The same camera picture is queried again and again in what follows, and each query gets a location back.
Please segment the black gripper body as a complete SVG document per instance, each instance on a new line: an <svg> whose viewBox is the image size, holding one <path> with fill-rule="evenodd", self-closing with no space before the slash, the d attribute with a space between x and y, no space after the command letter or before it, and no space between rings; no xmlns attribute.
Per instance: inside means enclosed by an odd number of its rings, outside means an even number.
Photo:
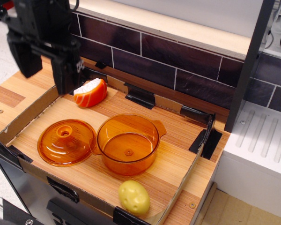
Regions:
<svg viewBox="0 0 281 225"><path fill-rule="evenodd" d="M0 21L8 27L7 40L34 43L33 53L52 59L79 54L80 44L71 37L72 12L67 0L14 0L16 16L8 15L7 0L0 0Z"/></svg>

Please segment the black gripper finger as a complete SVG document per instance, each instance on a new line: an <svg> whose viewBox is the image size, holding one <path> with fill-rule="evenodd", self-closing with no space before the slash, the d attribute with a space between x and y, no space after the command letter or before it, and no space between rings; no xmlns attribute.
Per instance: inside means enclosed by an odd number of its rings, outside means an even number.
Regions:
<svg viewBox="0 0 281 225"><path fill-rule="evenodd" d="M19 70L26 78L30 78L43 68L40 54L33 53L35 47L33 42L8 40L8 44Z"/></svg>
<svg viewBox="0 0 281 225"><path fill-rule="evenodd" d="M54 82L59 95L77 89L81 77L79 54L56 55L51 59Z"/></svg>

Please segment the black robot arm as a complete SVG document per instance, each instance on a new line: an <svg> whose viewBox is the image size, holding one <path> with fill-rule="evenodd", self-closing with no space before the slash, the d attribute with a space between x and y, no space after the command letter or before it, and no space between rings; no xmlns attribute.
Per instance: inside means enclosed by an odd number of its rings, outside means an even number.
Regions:
<svg viewBox="0 0 281 225"><path fill-rule="evenodd" d="M18 68L29 78L42 70L41 57L51 61L59 95L77 89L84 69L80 43L71 35L72 9L67 0L15 0L10 17L0 0L0 21L8 27L7 42Z"/></svg>

